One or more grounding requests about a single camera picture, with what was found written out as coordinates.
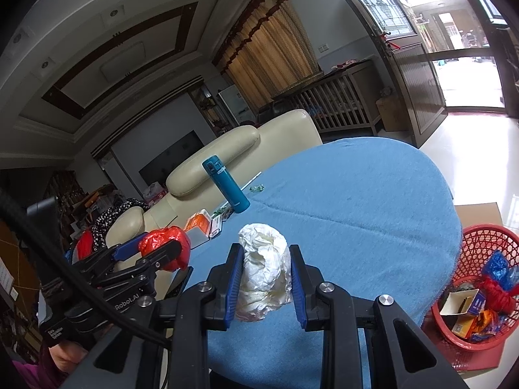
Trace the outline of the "person's left hand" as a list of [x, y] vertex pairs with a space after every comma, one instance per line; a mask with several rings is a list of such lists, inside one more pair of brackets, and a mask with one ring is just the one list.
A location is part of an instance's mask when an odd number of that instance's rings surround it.
[[49, 354], [58, 370], [71, 374], [88, 355], [88, 351], [75, 342], [60, 342], [49, 348]]

